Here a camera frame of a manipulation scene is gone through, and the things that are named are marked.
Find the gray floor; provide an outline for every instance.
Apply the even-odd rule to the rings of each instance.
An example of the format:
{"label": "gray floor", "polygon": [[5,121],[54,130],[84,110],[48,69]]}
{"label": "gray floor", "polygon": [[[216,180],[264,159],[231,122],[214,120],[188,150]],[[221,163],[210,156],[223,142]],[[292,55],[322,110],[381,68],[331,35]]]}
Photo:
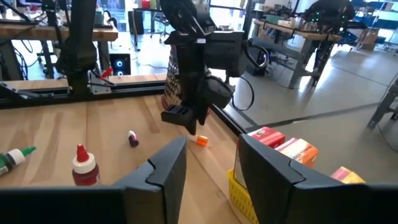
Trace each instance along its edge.
{"label": "gray floor", "polygon": [[[136,52],[130,39],[129,34],[120,35],[112,44],[110,52],[129,52],[133,75],[166,72],[169,46],[159,44],[158,37],[151,39],[144,35],[139,39],[141,51]],[[16,46],[24,55],[32,55],[18,43]],[[274,67],[273,80],[245,73],[244,77],[249,80],[255,92],[253,107],[241,112],[229,105],[225,110],[244,128],[250,128],[377,104],[386,86],[398,72],[398,57],[379,49],[373,53],[348,49],[335,48],[316,88],[308,85],[309,80],[303,78],[297,89],[286,89],[284,86],[291,73],[279,67]],[[30,64],[35,57],[26,56],[25,59]],[[224,71],[212,72],[224,78]],[[29,69],[29,78],[44,78],[41,65],[37,63]],[[238,78],[231,79],[231,83],[237,87],[234,96],[236,106],[247,107],[251,97],[248,84]],[[377,128],[374,131],[366,129],[375,109],[373,106],[346,114],[278,126],[276,129],[288,138],[303,138],[314,144],[320,151],[315,169],[326,175],[345,166],[368,182],[398,182],[395,170],[398,169],[398,153],[390,149]],[[394,137],[398,134],[398,124],[388,123],[388,117],[380,123],[381,129],[392,147],[398,149],[398,140]]]}

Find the glue bottle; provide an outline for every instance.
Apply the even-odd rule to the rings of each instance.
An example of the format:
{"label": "glue bottle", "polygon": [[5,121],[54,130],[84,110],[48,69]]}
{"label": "glue bottle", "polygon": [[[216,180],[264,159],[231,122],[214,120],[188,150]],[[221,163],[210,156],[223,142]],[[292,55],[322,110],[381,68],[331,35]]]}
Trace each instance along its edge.
{"label": "glue bottle", "polygon": [[94,155],[87,152],[82,144],[77,145],[76,156],[72,160],[72,176],[77,186],[92,186],[100,184],[100,168]]}
{"label": "glue bottle", "polygon": [[27,149],[13,149],[6,154],[0,153],[0,176],[10,172],[14,167],[25,162],[25,157],[32,153],[36,147]]}

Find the green cap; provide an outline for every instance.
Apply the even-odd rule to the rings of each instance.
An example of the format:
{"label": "green cap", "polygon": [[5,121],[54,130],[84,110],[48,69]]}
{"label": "green cap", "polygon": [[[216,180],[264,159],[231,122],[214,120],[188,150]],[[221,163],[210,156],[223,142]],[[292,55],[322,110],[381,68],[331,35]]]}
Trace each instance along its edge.
{"label": "green cap", "polygon": [[24,155],[26,157],[27,155],[32,153],[35,149],[36,149],[36,147],[32,146],[32,147],[29,147],[26,149],[22,149],[21,152],[22,152],[22,155]]}

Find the yellow basket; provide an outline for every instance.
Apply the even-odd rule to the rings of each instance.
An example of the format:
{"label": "yellow basket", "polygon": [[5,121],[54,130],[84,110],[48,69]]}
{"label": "yellow basket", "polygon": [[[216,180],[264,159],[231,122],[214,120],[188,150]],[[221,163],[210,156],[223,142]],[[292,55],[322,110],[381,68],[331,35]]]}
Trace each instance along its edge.
{"label": "yellow basket", "polygon": [[241,212],[253,224],[259,224],[256,213],[254,213],[253,204],[251,203],[249,193],[234,179],[234,170],[228,171],[229,179],[229,199],[240,209]]}

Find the desk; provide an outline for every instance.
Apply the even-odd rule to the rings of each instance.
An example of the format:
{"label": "desk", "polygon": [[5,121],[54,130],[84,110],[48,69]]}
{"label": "desk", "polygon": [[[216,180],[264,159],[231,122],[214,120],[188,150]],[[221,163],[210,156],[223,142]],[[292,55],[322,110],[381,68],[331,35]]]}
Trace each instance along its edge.
{"label": "desk", "polygon": [[[7,19],[18,19],[14,15],[7,13]],[[66,39],[69,36],[69,29],[67,27],[60,27],[62,37]],[[98,42],[99,59],[102,69],[107,69],[109,64],[109,50],[108,42],[114,41],[118,38],[118,30],[113,29],[94,29],[93,40]],[[22,25],[7,25],[2,24],[0,26],[0,43],[7,42],[0,46],[0,53],[4,56],[5,63],[7,65],[8,74],[11,80],[21,80],[22,72],[20,65],[17,61],[17,57],[14,52],[12,42],[14,40],[41,40],[43,44],[43,51],[45,55],[49,56],[49,50],[47,47],[47,40],[57,40],[57,35],[53,27],[48,26],[22,26]],[[47,65],[50,65],[50,60],[46,58]]]}
{"label": "desk", "polygon": [[[330,52],[333,48],[333,44],[338,42],[341,39],[341,36],[339,35],[327,35],[327,34],[316,34],[316,33],[311,33],[311,32],[303,32],[299,30],[295,30],[289,27],[283,27],[283,26],[278,26],[275,24],[271,24],[268,22],[262,22],[262,21],[254,21],[254,24],[257,28],[254,30],[257,30],[257,32],[254,32],[254,40],[256,44],[260,44],[266,49],[272,49],[273,51],[285,55],[289,58],[292,58],[296,60],[297,62],[295,63],[294,66],[290,66],[286,63],[280,63],[277,62],[279,65],[292,70],[293,75],[292,78],[289,81],[288,88],[293,89],[294,86],[299,82],[301,77],[306,77],[310,76],[313,78],[313,85],[316,85],[323,69],[325,68],[325,65],[329,59]],[[276,37],[274,42],[272,43],[272,40],[270,38],[267,38],[266,35],[264,35],[264,30],[266,28],[274,29],[277,31]],[[300,35],[305,39],[305,42],[303,44],[303,47],[301,51],[297,51],[288,47],[284,47],[279,43],[279,32],[284,32],[288,33],[290,35]],[[314,72],[308,72],[304,69],[304,65],[308,63],[308,60],[312,54],[312,52],[315,50],[313,41],[324,41],[327,40],[331,42],[331,46],[328,47],[327,49],[324,49],[322,54],[318,56],[319,58],[319,64],[318,64],[318,70]]]}
{"label": "desk", "polygon": [[[40,88],[29,86],[30,81],[19,83]],[[42,81],[48,88],[54,83],[59,85],[57,80]],[[181,127],[161,122],[162,110],[160,96],[1,110],[0,151],[33,145],[37,149],[25,163],[0,177],[0,187],[73,185],[77,144],[84,144],[96,156],[101,181],[110,185],[186,134]],[[127,140],[129,130],[140,141],[135,149]],[[234,166],[237,137],[213,112],[204,126],[198,126],[198,134],[209,136],[209,145],[201,148],[188,143],[180,223],[249,223],[228,200],[226,172]]]}
{"label": "desk", "polygon": [[[310,39],[310,40],[325,40],[327,35],[326,34],[315,34],[315,33],[309,33],[309,32],[302,32],[299,30],[294,30],[292,28],[289,27],[283,27],[283,26],[278,26],[275,24],[271,24],[269,22],[263,22],[263,21],[254,21],[255,25],[259,25],[260,27],[269,27],[275,30],[279,30],[281,32],[286,32],[288,34],[295,34],[295,35],[300,35],[306,39]],[[339,35],[329,35],[328,36],[328,40],[329,41],[339,41],[341,39],[341,36]]]}

